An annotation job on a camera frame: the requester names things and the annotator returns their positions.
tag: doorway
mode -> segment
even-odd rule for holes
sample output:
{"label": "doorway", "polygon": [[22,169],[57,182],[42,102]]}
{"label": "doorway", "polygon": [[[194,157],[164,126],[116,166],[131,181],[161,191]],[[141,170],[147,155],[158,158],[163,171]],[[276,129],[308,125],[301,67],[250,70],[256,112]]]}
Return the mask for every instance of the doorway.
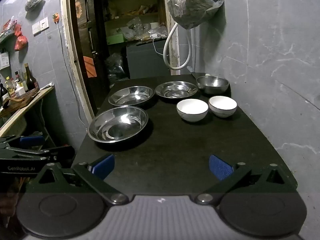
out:
{"label": "doorway", "polygon": [[[73,7],[71,3],[75,5],[75,10],[70,11],[70,14],[73,36],[78,41],[75,42],[76,53],[83,84],[95,115],[114,83],[130,78],[128,47],[136,46],[138,43],[140,43],[138,45],[149,43],[149,46],[153,46],[151,37],[143,40],[142,34],[152,28],[164,26],[164,29],[167,29],[165,0],[69,0],[69,2],[70,10]],[[137,19],[141,24],[142,33],[138,33],[135,24],[128,25]],[[130,38],[126,33],[127,30],[129,32],[133,30],[136,34]],[[157,45],[160,40],[163,41],[165,38],[159,36],[154,40],[154,44],[161,52],[161,47]],[[162,62],[153,47],[151,52],[157,61]]]}

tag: blue gripper pad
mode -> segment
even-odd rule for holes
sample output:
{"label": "blue gripper pad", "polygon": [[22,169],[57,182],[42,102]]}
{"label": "blue gripper pad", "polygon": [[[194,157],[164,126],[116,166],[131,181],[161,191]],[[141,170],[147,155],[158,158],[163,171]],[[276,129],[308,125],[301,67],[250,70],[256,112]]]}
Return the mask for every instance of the blue gripper pad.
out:
{"label": "blue gripper pad", "polygon": [[209,158],[209,169],[220,181],[233,173],[232,166],[215,155],[211,155]]}
{"label": "blue gripper pad", "polygon": [[45,139],[42,135],[39,136],[21,136],[19,145],[21,148],[28,148],[31,146],[40,146],[45,143]]}
{"label": "blue gripper pad", "polygon": [[99,179],[104,180],[114,168],[115,157],[111,154],[96,165],[90,167],[89,171],[91,171],[91,173],[96,175]]}

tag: gray tiled wall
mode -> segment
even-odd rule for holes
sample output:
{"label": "gray tiled wall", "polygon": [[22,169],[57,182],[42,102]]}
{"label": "gray tiled wall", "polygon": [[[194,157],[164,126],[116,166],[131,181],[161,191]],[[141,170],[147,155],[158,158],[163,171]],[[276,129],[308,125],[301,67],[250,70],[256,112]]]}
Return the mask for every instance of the gray tiled wall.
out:
{"label": "gray tiled wall", "polygon": [[[196,72],[230,81],[232,97],[297,179],[308,207],[301,235],[310,240],[320,235],[319,22],[320,0],[225,0],[192,30]],[[180,60],[188,55],[183,32]]]}
{"label": "gray tiled wall", "polygon": [[[58,12],[61,15],[60,0],[45,0],[30,13],[24,9],[26,1],[15,0],[9,3],[10,0],[1,0],[0,2],[0,13],[2,12],[0,22],[4,24],[14,15],[22,25],[22,33],[29,42],[28,47],[21,51],[14,51],[15,37],[11,37],[5,43],[5,48],[10,54],[11,67],[0,71],[0,79],[3,81],[6,76],[14,77],[14,72],[28,62],[40,87],[52,81],[55,90],[44,98],[43,103],[46,127],[57,144],[68,143],[78,149],[86,130],[78,118],[76,98],[63,61],[59,30],[52,21],[54,13]],[[49,28],[34,36],[31,26],[45,17],[49,19]],[[65,61],[69,73],[72,74],[62,33],[62,21],[59,22],[59,28],[63,39]],[[80,114],[85,121],[82,107]]]}

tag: wooden door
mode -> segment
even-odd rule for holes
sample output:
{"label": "wooden door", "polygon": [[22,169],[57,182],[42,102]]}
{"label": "wooden door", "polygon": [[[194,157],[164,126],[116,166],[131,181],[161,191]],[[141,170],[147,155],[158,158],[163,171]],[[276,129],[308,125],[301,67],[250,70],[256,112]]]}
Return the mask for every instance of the wooden door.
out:
{"label": "wooden door", "polygon": [[88,83],[99,108],[109,92],[104,60],[109,56],[101,0],[75,0],[77,25]]}

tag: red plastic bag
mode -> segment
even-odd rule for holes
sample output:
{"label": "red plastic bag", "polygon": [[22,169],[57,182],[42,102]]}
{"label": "red plastic bag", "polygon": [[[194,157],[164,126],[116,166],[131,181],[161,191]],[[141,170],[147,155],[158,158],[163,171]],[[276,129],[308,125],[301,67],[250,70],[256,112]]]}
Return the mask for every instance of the red plastic bag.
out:
{"label": "red plastic bag", "polygon": [[22,31],[21,31],[21,25],[20,24],[16,24],[14,27],[14,35],[16,35],[17,37],[22,35]]}
{"label": "red plastic bag", "polygon": [[22,50],[28,44],[28,40],[26,36],[19,36],[16,41],[16,45],[14,46],[14,50]]}
{"label": "red plastic bag", "polygon": [[28,40],[26,36],[22,35],[20,24],[16,24],[16,26],[14,27],[14,35],[17,36],[17,41],[16,45],[14,46],[14,50],[22,50],[28,44]]}

